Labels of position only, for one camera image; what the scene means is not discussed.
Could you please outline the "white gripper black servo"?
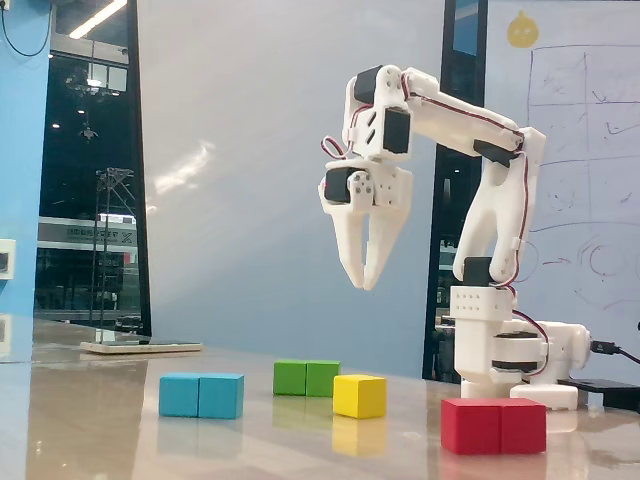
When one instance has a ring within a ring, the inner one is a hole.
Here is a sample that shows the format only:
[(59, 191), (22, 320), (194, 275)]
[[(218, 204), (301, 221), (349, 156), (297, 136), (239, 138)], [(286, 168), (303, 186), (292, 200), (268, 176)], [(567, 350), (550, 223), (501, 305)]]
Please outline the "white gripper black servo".
[[(352, 158), (326, 164), (319, 196), (333, 221), (339, 260), (354, 287), (375, 287), (409, 215), (412, 186), (409, 171), (382, 161)], [(363, 228), (370, 212), (364, 266)]]

